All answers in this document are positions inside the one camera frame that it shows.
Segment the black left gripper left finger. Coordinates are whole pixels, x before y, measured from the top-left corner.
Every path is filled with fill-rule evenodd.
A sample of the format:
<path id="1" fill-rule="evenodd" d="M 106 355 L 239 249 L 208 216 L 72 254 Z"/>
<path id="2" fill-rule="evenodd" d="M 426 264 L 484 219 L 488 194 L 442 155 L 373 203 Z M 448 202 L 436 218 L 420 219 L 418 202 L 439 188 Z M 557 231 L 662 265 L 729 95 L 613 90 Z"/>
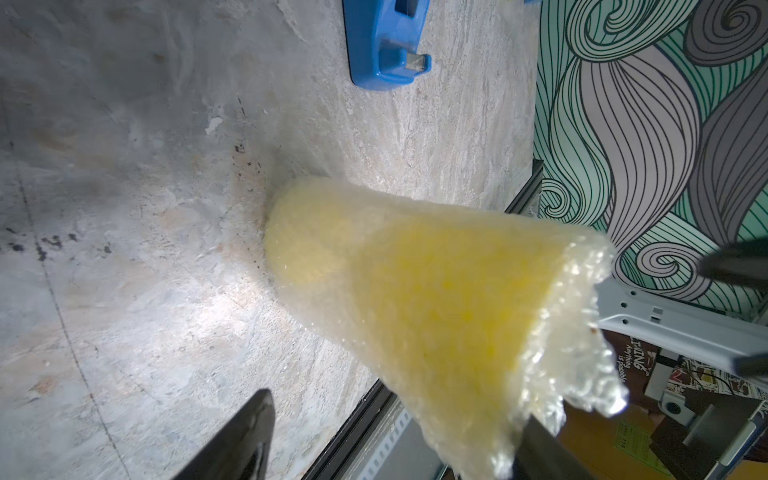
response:
<path id="1" fill-rule="evenodd" d="M 275 420 L 271 391 L 258 390 L 175 479 L 264 479 Z"/>

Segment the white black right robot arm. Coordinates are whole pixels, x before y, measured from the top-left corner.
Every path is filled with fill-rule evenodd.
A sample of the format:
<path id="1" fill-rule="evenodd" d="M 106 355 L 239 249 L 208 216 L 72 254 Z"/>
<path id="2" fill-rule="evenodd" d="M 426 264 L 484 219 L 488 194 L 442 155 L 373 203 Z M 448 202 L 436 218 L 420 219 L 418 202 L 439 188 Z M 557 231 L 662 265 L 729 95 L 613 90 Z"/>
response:
<path id="1" fill-rule="evenodd" d="M 765 290 L 767 239 L 726 245 L 698 263 L 706 280 Z M 614 279 L 597 286 L 599 326 L 702 361 L 767 389 L 767 327 L 727 317 Z"/>

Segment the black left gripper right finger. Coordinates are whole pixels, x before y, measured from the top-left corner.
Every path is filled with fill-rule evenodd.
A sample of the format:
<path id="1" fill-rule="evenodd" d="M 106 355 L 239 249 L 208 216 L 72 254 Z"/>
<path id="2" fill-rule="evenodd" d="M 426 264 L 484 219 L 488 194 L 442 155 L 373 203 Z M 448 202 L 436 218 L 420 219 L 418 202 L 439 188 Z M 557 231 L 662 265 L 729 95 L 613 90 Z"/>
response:
<path id="1" fill-rule="evenodd" d="M 512 469 L 521 480 L 593 480 L 591 473 L 531 415 Z"/>

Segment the blue tape dispenser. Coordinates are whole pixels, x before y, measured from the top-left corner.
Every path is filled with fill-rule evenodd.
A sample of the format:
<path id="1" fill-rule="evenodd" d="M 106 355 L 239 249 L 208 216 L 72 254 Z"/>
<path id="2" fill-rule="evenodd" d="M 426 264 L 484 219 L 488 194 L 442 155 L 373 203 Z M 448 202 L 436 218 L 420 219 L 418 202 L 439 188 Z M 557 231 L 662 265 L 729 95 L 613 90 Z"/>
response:
<path id="1" fill-rule="evenodd" d="M 410 85 L 432 68 L 418 51 L 429 0 L 343 0 L 352 82 L 365 90 Z"/>

